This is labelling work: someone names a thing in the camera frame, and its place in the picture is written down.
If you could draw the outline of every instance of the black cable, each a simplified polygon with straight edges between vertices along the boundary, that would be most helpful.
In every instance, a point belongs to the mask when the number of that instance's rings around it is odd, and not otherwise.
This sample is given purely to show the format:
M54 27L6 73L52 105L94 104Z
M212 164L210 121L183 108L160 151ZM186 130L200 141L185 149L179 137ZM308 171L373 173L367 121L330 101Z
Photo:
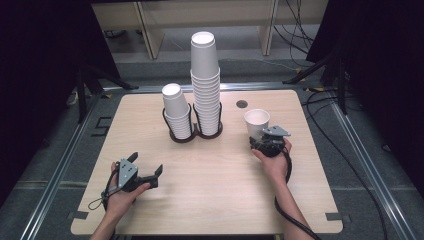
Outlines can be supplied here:
M293 36L293 37L296 37L296 38L305 38L305 36L300 36L300 35L296 35L296 34L293 34L293 33L289 32L289 30L287 30L287 29L286 29L286 27L284 27L284 25L281 25L281 27L283 28L283 30L284 30L286 33L290 34L290 35L291 35L291 36ZM313 39L313 38L311 38L311 37L309 37L309 36L306 36L306 38L307 38L308 40L314 41L314 39Z
M287 150L287 148L285 146L284 146L283 149L279 148L279 150L284 154L284 157L285 157L285 159L287 161L286 182L289 182L290 176L291 176L291 172L292 172L292 160L290 158L289 151ZM277 197L274 198L274 206L275 206L275 209L277 209L277 212L280 213L281 216L283 216L285 219L287 219L287 221L291 222L296 227L300 228L300 230L304 231L306 234L308 234L309 236L311 236L313 239L320 240L320 238L318 237L318 235L316 235L316 233L314 233L310 228L308 228L307 226L305 226L301 222L297 221L295 218L293 218L292 216L290 216L288 213L284 212L284 210L278 204Z
M292 15L293 15L293 18L295 19L295 21L296 21L296 25L295 25L295 30L294 31L296 31L296 28L298 27L299 28L299 30L300 30L300 32L302 33L302 35L304 36L304 40L305 40L305 38L306 39L310 39L310 37L308 37L308 35L305 33L305 31L303 30L303 27L302 27L302 22L301 22L301 18L300 18L300 9L301 9L301 6L302 6L302 1L297 1L297 16L296 16L296 14L294 13L294 10L293 10L293 8L291 7L291 5L290 5L290 3L289 3L289 1L288 0L286 0L286 3L287 3L287 6L289 7L289 9L290 9L290 11L291 11L291 13L292 13Z
M112 173L110 174L109 179L108 179L108 181L106 183L105 190L101 193L101 197L98 198L98 199L96 199L96 200L94 200L94 201L92 201L92 202L90 202L88 204L88 209L90 209L90 210L96 210L103 203L103 206L104 206L105 210L107 210L107 201L108 201L109 197L120 191L120 189L118 189L117 191L113 192L112 194L109 193L110 183L112 182L112 178L118 172L118 170L119 170L119 168L117 167L117 168L115 168L115 170L112 171ZM91 205L93 203L97 202L97 201L100 201L99 205L97 205L94 208L91 207Z
M333 145L333 147L339 152L339 154L343 157L343 159L346 161L346 163L349 165L349 167L352 169L353 173L355 174L355 176L358 178L358 180L361 182L362 186L365 188L365 190L367 191L367 193L369 194L369 196L371 197L373 203L375 204L376 208L377 208L377 212L380 218L380 222L383 228L383 235L384 235L384 239L387 239L387 229L386 229L386 225L384 223L384 218L383 218L383 213L381 211L380 206L378 205L377 199L375 199L374 195L371 193L371 191L368 189L367 185L365 184L365 181L359 176L358 171L355 169L355 167L353 166L352 162L347 158L347 156L340 150L339 147L337 147L337 145L328 137L328 135L324 132L324 130L319 126L319 124L317 123L317 121L315 120L315 118L311 115L311 111L309 109L309 104L310 104L310 100L312 99L313 96L315 96L317 93L321 93L321 92L315 92L313 94L311 94L311 96L309 96L308 100L306 101L306 110L308 111L309 115L311 116L312 121L314 122L314 124L317 126L318 130L324 135L324 137L330 142L331 145Z
M294 43L290 42L289 40L287 40L277 29L277 27L274 26L275 31L278 33L278 35L280 35L280 37L284 40L284 42L286 42L290 47L294 47L297 50L303 52L304 54L308 54L308 52L306 52L305 50L303 50L302 48L294 45Z
M328 107L328 106L330 106L331 104L333 104L334 102L330 102L330 103L328 103L328 104L325 104L324 106L322 106L322 107L320 107L320 108L318 108L312 115L309 115L307 118L306 118L306 120L308 120L309 118L311 118L311 117L313 117L313 116L315 116L319 111L321 111L322 109L324 109L324 108L326 108L326 107Z
M277 197L274 198L274 205L275 205L275 208L277 209L278 213L281 214L289 222L293 223L296 227L300 228L302 231L304 231L306 234L308 234L309 236L311 236L313 239L316 239L316 240L321 239L310 228L308 228L307 226L303 225L301 222L297 221L292 216L290 216L286 212L284 212L283 209L281 209L280 205L278 204Z

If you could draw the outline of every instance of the tripod leg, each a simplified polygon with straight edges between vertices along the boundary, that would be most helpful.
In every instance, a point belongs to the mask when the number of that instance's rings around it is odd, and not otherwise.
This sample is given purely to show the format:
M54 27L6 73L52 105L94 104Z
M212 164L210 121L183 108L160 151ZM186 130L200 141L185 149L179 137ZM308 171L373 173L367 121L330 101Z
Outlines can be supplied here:
M315 63L310 68L306 69L303 73L297 75L296 77L294 77L290 80L283 81L283 84L296 84L296 83L298 83L300 80L306 78L307 76L311 75L312 73L314 73L315 71L317 71L321 67L327 65L327 63L331 60L331 58L332 58L332 56L331 56L331 54L329 54L325 58L321 59L319 62Z
M337 81L337 102L339 103L339 108L342 110L344 115L347 115L346 111L346 102L345 102L345 87L346 87L346 78L345 78L345 65L342 59L339 59L339 79Z
M84 90L84 70L80 69L77 74L77 94L78 94L78 107L79 107L79 119L78 123L81 123L87 114L87 103L85 101L85 90Z
M116 85L122 87L125 90L133 90L133 89L137 89L138 88L137 86L131 86L131 85L129 85L128 83L122 81L121 79L116 79L116 78L110 76L109 74L101 71L100 69L98 69L96 67L88 66L88 65L86 67L92 73L97 74L97 75L99 75L99 76L101 76L101 77L103 77L103 78L105 78L105 79L107 79L107 80L115 83Z

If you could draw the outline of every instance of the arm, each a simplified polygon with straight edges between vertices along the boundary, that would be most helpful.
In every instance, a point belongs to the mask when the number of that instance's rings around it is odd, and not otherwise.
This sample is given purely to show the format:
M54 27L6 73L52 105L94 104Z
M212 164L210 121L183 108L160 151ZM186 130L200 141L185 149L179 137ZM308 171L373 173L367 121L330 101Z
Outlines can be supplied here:
M287 152L290 152L291 143L284 139L286 142ZM264 171L268 179L271 182L271 185L274 189L275 196L277 197L278 204L281 209L286 212L288 215L302 223L303 225L309 228L308 223L306 222L305 217L300 211L299 207L296 204L296 201L293 198L293 195L290 192L290 189L286 183L286 174L287 174L287 160L282 153L276 157L269 158L266 157L262 152L253 149L252 153L261 160L264 165ZM289 222L287 219L283 218L283 230L284 230L284 239L313 239L303 230Z
M111 170L115 169L115 163L112 163ZM113 176L112 183L116 184L116 175ZM112 237L116 225L118 225L121 218L125 215L134 200L142 194L144 191L149 189L150 183L140 185L137 189L132 192L118 191L110 196L108 206L105 215L99 226L91 235L92 240L107 240Z

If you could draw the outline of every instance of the human hand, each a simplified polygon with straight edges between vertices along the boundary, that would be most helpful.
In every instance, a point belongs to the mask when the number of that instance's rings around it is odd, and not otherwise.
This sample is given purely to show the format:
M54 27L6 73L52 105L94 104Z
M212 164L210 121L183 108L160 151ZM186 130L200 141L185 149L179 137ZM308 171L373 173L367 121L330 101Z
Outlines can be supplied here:
M283 151L290 152L292 144L284 138L285 149ZM286 175L287 175L287 160L283 153L278 154L277 156L270 158L265 156L261 151L252 149L253 155L255 155L264 165L264 171L268 179L273 184L286 184Z
M115 168L115 163L112 163L111 171L114 171ZM117 184L117 174L114 174L111 182ZM132 192L124 192L118 190L118 192L116 193L111 193L107 204L106 215L109 215L110 217L115 219L121 219L131 207L131 204L134 202L134 200L149 188L150 183L144 183Z

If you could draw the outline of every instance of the metal frame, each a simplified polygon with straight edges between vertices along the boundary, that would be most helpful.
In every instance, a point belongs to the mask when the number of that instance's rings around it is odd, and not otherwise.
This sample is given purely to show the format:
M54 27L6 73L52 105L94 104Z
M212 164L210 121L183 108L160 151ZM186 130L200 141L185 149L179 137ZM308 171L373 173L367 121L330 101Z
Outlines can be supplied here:
M327 93L330 97L335 97L334 93ZM390 192L377 167L374 165L374 162L365 149L365 146L362 144L362 141L356 133L348 116L342 113L337 104L333 103L331 106L400 239L418 239L412 230L412 227L408 223L401 207Z
M293 86L282 85L280 82L253 82L253 83L222 83L222 91L253 91L253 90L279 90L279 89L292 89ZM193 91L191 85L182 85L184 91ZM142 93L159 93L162 90L162 86L140 86L138 89L133 90L124 90L120 87L104 88L104 93L122 93L122 94L142 94ZM335 97L333 93L328 93L331 97ZM35 239L41 224L44 221L44 218L50 208L50 205L56 195L57 189L60 185L60 181L63 178L71 158L75 152L76 147L81 139L81 135L84 132L86 125L91 117L91 113L95 108L100 95L95 95L93 97L93 102L91 102L87 115L81 123L78 124L72 139L70 140L60 162L57 166L51 181L44 190L44 193L32 213L30 220L25 228L25 231L21 239ZM354 127L352 126L349 118L344 115L341 110L337 107L336 104L332 104L332 108L338 117L340 124L342 125L346 136L351 142L360 162L371 182L377 196L379 197L383 207L385 208L393 226L395 227L399 237L401 239L417 239L415 233L413 232L410 224L405 218L402 209L397 203L396 199L391 194L386 183L382 179L380 173L378 172L376 166L373 163L373 160L368 155L364 145L362 144L360 138L358 137Z

